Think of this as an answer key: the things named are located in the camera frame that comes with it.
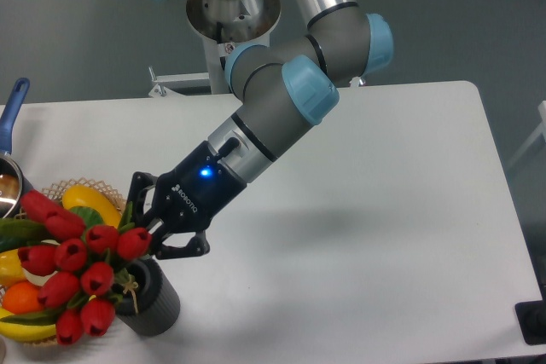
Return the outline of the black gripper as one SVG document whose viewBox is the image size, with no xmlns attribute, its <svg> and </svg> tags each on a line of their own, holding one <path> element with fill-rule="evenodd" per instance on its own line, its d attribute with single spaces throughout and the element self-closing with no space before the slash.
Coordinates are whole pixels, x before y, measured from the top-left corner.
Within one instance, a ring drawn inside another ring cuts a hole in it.
<svg viewBox="0 0 546 364">
<path fill-rule="evenodd" d="M 229 170 L 224 159 L 241 144 L 228 140 L 218 151 L 202 142 L 173 170 L 157 177 L 135 172 L 127 200 L 131 220 L 139 228 L 156 229 L 149 253 L 158 260 L 202 257 L 210 252 L 206 229 L 211 220 L 247 184 Z M 165 242 L 174 234 L 194 233 L 185 246 Z"/>
</svg>

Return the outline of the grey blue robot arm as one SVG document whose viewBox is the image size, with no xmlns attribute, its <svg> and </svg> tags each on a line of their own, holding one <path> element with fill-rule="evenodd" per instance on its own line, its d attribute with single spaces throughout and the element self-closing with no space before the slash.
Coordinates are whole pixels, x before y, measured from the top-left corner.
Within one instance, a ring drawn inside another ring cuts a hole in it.
<svg viewBox="0 0 546 364">
<path fill-rule="evenodd" d="M 209 252 L 211 220 L 339 101 L 337 86 L 387 66 L 389 25 L 357 0 L 297 0 L 307 33 L 269 47 L 279 0 L 188 0 L 190 24 L 211 40 L 209 78 L 240 107 L 173 170 L 131 180 L 120 232 L 159 259 Z"/>
</svg>

